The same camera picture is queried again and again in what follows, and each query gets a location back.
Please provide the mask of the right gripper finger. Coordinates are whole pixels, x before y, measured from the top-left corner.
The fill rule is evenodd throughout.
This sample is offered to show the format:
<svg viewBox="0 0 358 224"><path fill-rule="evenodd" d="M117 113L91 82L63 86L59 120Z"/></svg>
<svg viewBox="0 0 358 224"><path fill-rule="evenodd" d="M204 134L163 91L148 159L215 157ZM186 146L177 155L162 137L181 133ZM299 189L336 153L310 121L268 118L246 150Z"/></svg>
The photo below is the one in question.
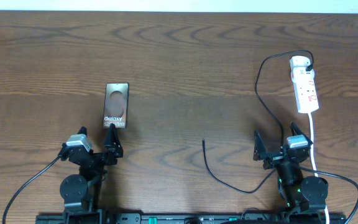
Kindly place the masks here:
<svg viewBox="0 0 358 224"><path fill-rule="evenodd" d="M291 128L292 136L304 135L304 137L307 138L309 145L313 144L312 140L303 131L301 131L300 128L295 123L292 123L290 125L290 128Z"/></svg>
<svg viewBox="0 0 358 224"><path fill-rule="evenodd" d="M258 130L254 131L254 154L265 154L266 148Z"/></svg>

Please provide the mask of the Galaxy smartphone bronze screen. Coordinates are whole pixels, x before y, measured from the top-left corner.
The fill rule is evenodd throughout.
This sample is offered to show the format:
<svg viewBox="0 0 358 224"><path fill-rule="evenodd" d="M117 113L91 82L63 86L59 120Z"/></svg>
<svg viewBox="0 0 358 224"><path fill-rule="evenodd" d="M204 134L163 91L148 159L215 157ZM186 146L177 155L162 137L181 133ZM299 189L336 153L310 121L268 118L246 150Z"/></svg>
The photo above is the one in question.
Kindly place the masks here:
<svg viewBox="0 0 358 224"><path fill-rule="evenodd" d="M103 128L112 124L116 128L127 128L129 83L107 83L104 100Z"/></svg>

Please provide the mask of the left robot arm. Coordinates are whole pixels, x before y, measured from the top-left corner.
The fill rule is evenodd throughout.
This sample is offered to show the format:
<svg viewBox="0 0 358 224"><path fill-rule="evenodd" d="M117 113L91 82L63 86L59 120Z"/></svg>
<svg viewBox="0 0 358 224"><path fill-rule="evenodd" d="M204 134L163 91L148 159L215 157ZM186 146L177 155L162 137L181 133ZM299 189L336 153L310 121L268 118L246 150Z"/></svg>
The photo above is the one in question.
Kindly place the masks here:
<svg viewBox="0 0 358 224"><path fill-rule="evenodd" d="M60 185L64 200L64 223L115 223L116 219L108 210L99 208L99 195L106 166L114 166L123 156L123 148L117 136L117 128L111 124L103 146L104 152L94 152L83 126L62 144L58 156L79 166L79 173L69 175Z"/></svg>

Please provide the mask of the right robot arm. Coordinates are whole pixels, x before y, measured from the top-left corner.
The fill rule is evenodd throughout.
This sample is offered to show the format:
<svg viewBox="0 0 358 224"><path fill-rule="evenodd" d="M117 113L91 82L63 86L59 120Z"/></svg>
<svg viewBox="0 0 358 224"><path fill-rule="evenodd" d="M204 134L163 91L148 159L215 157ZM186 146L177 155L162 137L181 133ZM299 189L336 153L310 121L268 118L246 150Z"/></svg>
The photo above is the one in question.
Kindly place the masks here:
<svg viewBox="0 0 358 224"><path fill-rule="evenodd" d="M278 172L280 190L287 201L288 208L280 212L280 219L303 221L307 215L318 215L326 208L328 182L314 175L304 177L299 163L310 156L312 140L305 135L295 123L291 124L292 135L279 151L268 152L258 131L254 131L253 160L263 161L265 170L274 169Z"/></svg>

